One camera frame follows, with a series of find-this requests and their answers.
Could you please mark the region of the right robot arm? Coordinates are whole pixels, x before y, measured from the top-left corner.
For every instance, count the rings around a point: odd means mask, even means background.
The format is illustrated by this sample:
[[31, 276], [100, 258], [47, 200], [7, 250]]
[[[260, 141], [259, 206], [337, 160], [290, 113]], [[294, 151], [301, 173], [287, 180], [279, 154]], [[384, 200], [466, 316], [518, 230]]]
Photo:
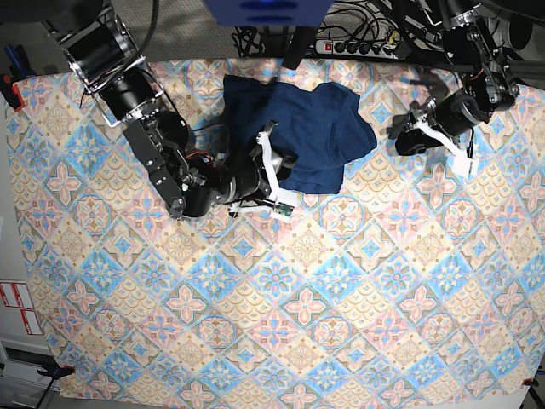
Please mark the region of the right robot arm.
[[189, 148], [190, 126], [110, 2], [48, 1], [38, 20], [107, 124], [123, 125], [124, 138], [171, 217], [200, 218], [213, 205], [226, 205], [231, 216], [265, 211], [290, 220], [297, 195], [280, 182], [295, 157], [273, 147], [276, 121], [217, 163], [213, 154]]

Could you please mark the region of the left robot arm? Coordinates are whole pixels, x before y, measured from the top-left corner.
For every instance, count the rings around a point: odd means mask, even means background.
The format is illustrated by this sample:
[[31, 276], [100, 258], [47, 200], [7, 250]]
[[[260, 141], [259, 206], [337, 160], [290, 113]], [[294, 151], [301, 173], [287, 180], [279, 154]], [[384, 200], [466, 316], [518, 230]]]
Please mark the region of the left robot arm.
[[400, 156], [416, 156], [428, 149], [445, 147], [453, 157], [452, 171], [458, 176], [475, 176], [479, 159], [473, 153], [474, 136], [464, 148], [459, 137], [497, 111], [507, 111], [519, 96], [519, 87], [501, 48], [485, 21], [469, 1], [439, 1], [443, 50], [451, 64], [466, 64], [473, 72], [462, 77], [462, 86], [442, 101], [430, 97], [410, 111], [394, 137]]

